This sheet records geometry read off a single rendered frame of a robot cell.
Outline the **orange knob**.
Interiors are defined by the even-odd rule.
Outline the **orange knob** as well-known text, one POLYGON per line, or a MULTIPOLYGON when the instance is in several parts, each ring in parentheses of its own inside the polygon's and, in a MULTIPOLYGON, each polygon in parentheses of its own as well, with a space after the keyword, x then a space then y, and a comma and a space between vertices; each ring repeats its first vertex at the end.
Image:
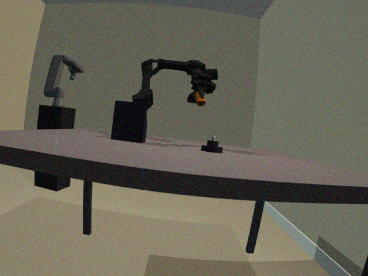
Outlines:
POLYGON ((202 99, 198 91, 196 92, 195 96, 198 106, 204 106, 206 104, 205 97, 202 99))

